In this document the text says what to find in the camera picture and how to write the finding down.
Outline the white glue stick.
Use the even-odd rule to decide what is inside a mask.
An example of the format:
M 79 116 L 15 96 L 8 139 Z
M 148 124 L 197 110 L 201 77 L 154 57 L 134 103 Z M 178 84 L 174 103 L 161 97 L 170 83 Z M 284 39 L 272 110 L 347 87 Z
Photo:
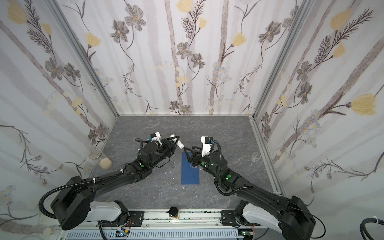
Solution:
M 178 148 L 181 150 L 185 147 L 185 145 L 180 140 L 178 142 L 172 142 L 172 143 L 176 144 Z

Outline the dark blue envelope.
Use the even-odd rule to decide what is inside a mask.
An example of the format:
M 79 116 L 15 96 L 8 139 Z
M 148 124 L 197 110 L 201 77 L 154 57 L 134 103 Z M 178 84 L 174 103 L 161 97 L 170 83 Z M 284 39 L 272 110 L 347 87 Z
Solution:
M 199 168 L 193 167 L 188 162 L 188 155 L 182 153 L 182 170 L 181 170 L 181 185 L 199 185 L 200 175 Z

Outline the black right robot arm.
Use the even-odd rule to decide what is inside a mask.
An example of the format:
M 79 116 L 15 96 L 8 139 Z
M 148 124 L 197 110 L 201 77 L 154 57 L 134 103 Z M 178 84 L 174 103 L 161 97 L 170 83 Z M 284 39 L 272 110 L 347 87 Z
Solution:
M 290 199 L 258 187 L 228 168 L 219 150 L 203 156 L 201 148 L 184 148 L 188 162 L 214 177 L 214 185 L 223 196 L 237 195 L 260 207 L 277 220 L 277 229 L 286 240 L 310 240 L 316 226 L 315 217 L 298 197 Z

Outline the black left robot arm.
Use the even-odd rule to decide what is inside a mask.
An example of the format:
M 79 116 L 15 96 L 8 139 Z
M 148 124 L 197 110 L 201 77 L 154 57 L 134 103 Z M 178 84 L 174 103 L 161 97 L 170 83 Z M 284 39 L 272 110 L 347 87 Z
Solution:
M 160 141 L 136 139 L 141 148 L 133 162 L 100 177 L 71 178 L 66 185 L 44 194 L 39 201 L 39 210 L 45 216 L 58 220 L 63 230 L 77 227 L 86 220 L 95 198 L 145 179 L 157 164 L 175 153 L 179 139 L 179 136 Z

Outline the clear glass cup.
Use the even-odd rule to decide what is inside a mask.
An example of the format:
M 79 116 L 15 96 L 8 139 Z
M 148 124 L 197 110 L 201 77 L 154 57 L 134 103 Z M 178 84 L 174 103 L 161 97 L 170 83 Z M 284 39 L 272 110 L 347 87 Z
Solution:
M 259 152 L 254 152 L 251 157 L 251 161 L 253 163 L 257 163 L 262 158 L 261 154 Z

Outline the glass jar with cork lid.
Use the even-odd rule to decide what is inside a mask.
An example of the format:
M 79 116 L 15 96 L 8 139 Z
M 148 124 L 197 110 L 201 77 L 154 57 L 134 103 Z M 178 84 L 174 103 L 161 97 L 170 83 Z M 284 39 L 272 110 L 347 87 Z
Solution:
M 100 149 L 93 149 L 89 153 L 89 158 L 104 170 L 109 170 L 113 166 L 113 162 Z

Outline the black cylinder on rail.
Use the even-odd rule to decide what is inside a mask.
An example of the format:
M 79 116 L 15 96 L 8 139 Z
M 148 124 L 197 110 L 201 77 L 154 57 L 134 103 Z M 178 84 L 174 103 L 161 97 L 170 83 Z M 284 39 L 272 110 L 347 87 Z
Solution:
M 179 209 L 175 206 L 172 206 L 169 209 L 169 217 L 173 220 L 178 220 L 179 219 Z

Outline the aluminium mounting rail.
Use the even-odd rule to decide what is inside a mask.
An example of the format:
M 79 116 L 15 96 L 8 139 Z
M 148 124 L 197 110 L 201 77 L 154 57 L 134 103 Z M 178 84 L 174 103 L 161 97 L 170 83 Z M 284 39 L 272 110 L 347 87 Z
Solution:
M 220 226 L 242 227 L 248 225 L 263 226 L 281 233 L 283 224 L 270 213 L 250 203 L 240 204 L 234 210 L 179 210 L 172 217 L 170 210 L 128 211 L 119 210 L 115 205 L 106 207 L 95 205 L 86 211 L 84 217 L 75 213 L 72 219 L 63 221 L 63 230 L 72 230 L 81 224 L 101 221 L 105 227 L 171 227 L 171 226 Z

